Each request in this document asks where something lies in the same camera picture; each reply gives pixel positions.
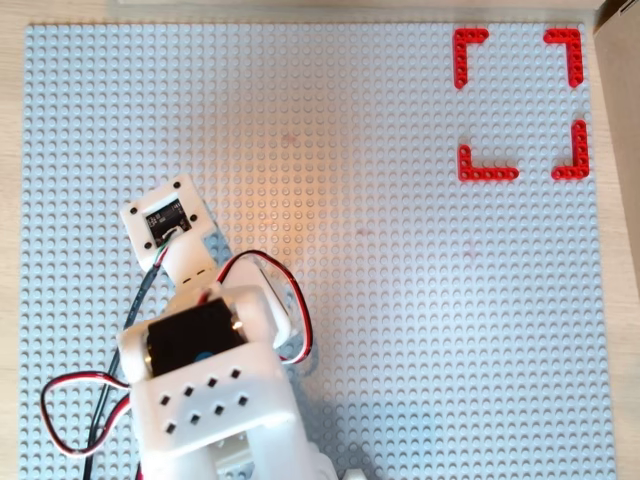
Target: cable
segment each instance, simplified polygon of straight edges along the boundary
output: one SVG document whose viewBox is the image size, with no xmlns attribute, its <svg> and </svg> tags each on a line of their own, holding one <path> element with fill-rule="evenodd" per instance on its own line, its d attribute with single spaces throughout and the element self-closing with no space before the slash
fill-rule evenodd
<svg viewBox="0 0 640 480">
<path fill-rule="evenodd" d="M 151 288 L 153 281 L 158 276 L 160 272 L 160 267 L 162 266 L 162 262 L 169 251 L 169 242 L 171 241 L 171 237 L 176 233 L 177 229 L 170 230 L 166 233 L 164 242 L 158 248 L 158 252 L 156 253 L 156 257 L 153 262 L 153 266 L 149 269 L 144 279 L 142 280 L 142 284 L 138 289 L 138 293 L 136 294 L 133 303 L 131 304 L 131 308 L 129 309 L 129 314 L 127 315 L 127 319 L 124 322 L 123 330 L 126 330 L 135 321 L 138 316 L 138 311 L 140 310 L 140 305 L 144 300 L 144 297 L 147 295 L 147 292 Z M 120 352 L 116 349 L 113 354 L 113 358 L 111 359 L 111 364 L 109 365 L 108 373 L 109 375 L 115 375 L 118 367 L 120 366 Z M 87 445 L 91 445 L 95 442 L 96 437 L 98 436 L 98 427 L 100 424 L 100 419 L 102 418 L 102 412 L 105 409 L 107 404 L 107 399 L 109 397 L 109 386 L 105 385 L 102 387 L 102 391 L 100 392 L 100 397 L 98 398 L 98 403 L 96 404 L 96 409 L 91 418 L 91 425 L 89 426 L 89 437 L 87 439 Z M 91 470 L 93 469 L 93 457 L 89 456 L 84 461 L 84 473 L 82 474 L 82 480 L 91 480 Z"/>
<path fill-rule="evenodd" d="M 207 303 L 207 300 L 209 300 L 209 295 L 211 295 L 211 290 L 207 288 L 198 297 L 198 301 L 196 302 L 196 305 L 204 305 L 205 303 Z"/>
<path fill-rule="evenodd" d="M 40 393 L 40 413 L 54 445 L 62 453 L 72 458 L 84 458 L 93 455 L 105 442 L 105 440 L 111 433 L 112 428 L 116 423 L 118 423 L 118 420 L 120 420 L 120 418 L 122 418 L 122 416 L 131 408 L 131 405 L 129 404 L 129 395 L 127 394 L 122 397 L 122 399 L 120 399 L 120 401 L 113 408 L 113 410 L 107 417 L 107 422 L 104 426 L 104 429 L 102 430 L 102 433 L 97 439 L 95 439 L 94 442 L 88 444 L 86 448 L 70 447 L 58 436 L 57 432 L 55 431 L 53 423 L 51 422 L 51 416 L 49 415 L 49 411 L 47 410 L 47 402 L 45 397 L 50 390 L 55 390 L 56 388 L 60 388 L 68 383 L 77 382 L 78 380 L 101 383 L 121 390 L 129 390 L 129 385 L 127 385 L 126 383 L 122 383 L 113 376 L 108 375 L 104 372 L 96 372 L 92 370 L 67 373 L 65 375 L 60 375 L 58 377 L 52 378 L 47 382 L 47 384 L 42 389 L 42 392 Z"/>
<path fill-rule="evenodd" d="M 280 357 L 280 358 L 282 359 L 282 363 L 287 365 L 302 362 L 305 358 L 309 356 L 309 353 L 311 353 L 311 347 L 313 346 L 313 327 L 311 325 L 311 315 L 309 314 L 309 308 L 307 307 L 307 302 L 305 301 L 304 295 L 302 294 L 302 289 L 300 288 L 298 281 L 295 279 L 295 277 L 289 271 L 289 269 L 287 269 L 287 267 L 285 267 L 282 263 L 280 263 L 278 260 L 273 258 L 268 253 L 262 252 L 260 250 L 246 250 L 232 257 L 224 265 L 224 267 L 222 267 L 222 270 L 218 274 L 218 278 L 217 278 L 218 282 L 220 283 L 224 282 L 224 279 L 227 278 L 227 275 L 229 274 L 231 267 L 233 267 L 233 265 L 238 260 L 240 260 L 242 257 L 246 255 L 256 255 L 262 258 L 267 263 L 277 268 L 281 273 L 284 274 L 285 277 L 287 277 L 287 281 L 289 282 L 289 285 L 291 285 L 291 288 L 293 289 L 293 293 L 296 296 L 296 301 L 298 302 L 298 306 L 300 308 L 300 315 L 302 316 L 302 323 L 304 326 L 304 336 L 303 336 L 302 348 L 300 349 L 300 352 L 298 352 L 296 356 L 294 356 L 293 358 L 284 358 L 284 357 Z"/>
</svg>

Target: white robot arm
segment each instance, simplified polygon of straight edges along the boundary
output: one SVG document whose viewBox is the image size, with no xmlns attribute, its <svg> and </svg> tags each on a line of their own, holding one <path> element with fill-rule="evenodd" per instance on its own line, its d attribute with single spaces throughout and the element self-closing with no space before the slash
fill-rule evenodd
<svg viewBox="0 0 640 480">
<path fill-rule="evenodd" d="M 162 316 L 118 339 L 144 479 L 216 480 L 253 462 L 254 479 L 337 480 L 331 461 L 307 441 L 274 350 L 292 334 L 289 316 L 250 259 L 235 262 L 217 282 L 202 245 L 213 222 L 189 177 L 176 177 L 121 214 L 143 268 L 163 236 L 178 232 L 163 263 L 175 297 Z M 189 218 L 197 218 L 197 228 Z M 348 471 L 345 478 L 364 476 Z"/>
</svg>

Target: red lego brick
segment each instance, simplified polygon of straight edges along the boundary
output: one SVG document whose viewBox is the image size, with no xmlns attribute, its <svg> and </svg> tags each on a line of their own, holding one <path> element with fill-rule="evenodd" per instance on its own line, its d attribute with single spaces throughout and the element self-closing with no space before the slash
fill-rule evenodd
<svg viewBox="0 0 640 480">
<path fill-rule="evenodd" d="M 587 145 L 587 124 L 576 120 L 571 126 L 571 147 L 573 165 L 556 167 L 551 171 L 555 180 L 581 180 L 589 176 L 589 147 Z"/>
<path fill-rule="evenodd" d="M 482 43 L 489 38 L 486 28 L 456 28 L 453 32 L 453 84 L 458 90 L 469 81 L 467 44 Z"/>
<path fill-rule="evenodd" d="M 577 28 L 550 28 L 544 33 L 546 43 L 564 43 L 567 47 L 569 85 L 577 87 L 584 80 L 582 69 L 582 40 Z"/>
<path fill-rule="evenodd" d="M 519 174 L 518 169 L 513 167 L 474 167 L 471 162 L 471 147 L 469 145 L 458 147 L 458 178 L 461 182 L 514 180 Z"/>
</svg>

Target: wooden table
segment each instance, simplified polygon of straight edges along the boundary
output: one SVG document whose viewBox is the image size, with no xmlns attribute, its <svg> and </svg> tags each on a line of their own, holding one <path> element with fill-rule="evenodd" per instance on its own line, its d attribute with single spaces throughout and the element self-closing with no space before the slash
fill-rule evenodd
<svg viewBox="0 0 640 480">
<path fill-rule="evenodd" d="M 295 7 L 119 7 L 108 0 L 3 0 L 0 5 L 0 478 L 17 478 L 21 122 L 24 28 L 30 23 L 108 21 L 589 20 L 554 10 L 313 9 Z M 268 0 L 254 0 L 268 4 Z M 524 5 L 513 0 L 507 4 Z M 618 478 L 640 478 L 640 303 L 593 37 L 588 38 L 597 196 Z"/>
</svg>

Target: white bracket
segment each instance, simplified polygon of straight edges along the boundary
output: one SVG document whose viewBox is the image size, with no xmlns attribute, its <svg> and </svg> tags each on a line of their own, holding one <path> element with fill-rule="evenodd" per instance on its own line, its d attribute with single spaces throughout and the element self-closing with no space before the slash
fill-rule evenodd
<svg viewBox="0 0 640 480">
<path fill-rule="evenodd" d="M 189 229 L 184 231 L 178 228 L 171 238 L 171 248 L 162 266 L 175 284 L 176 291 L 179 291 L 183 285 L 190 287 L 189 282 L 199 272 L 209 273 L 216 268 L 203 242 L 203 238 L 216 227 L 189 175 L 178 175 L 144 197 L 125 205 L 120 210 L 120 216 L 136 258 L 146 272 L 152 267 L 159 248 L 149 225 L 152 221 L 150 217 L 169 205 L 176 206 L 176 201 L 184 212 Z"/>
<path fill-rule="evenodd" d="M 225 278 L 222 285 L 225 288 L 256 286 L 260 287 L 265 294 L 271 314 L 276 322 L 277 332 L 273 341 L 273 347 L 278 348 L 284 344 L 291 336 L 291 320 L 289 315 L 280 303 L 275 293 L 274 286 L 271 285 L 260 267 L 249 258 L 238 260 Z"/>
</svg>

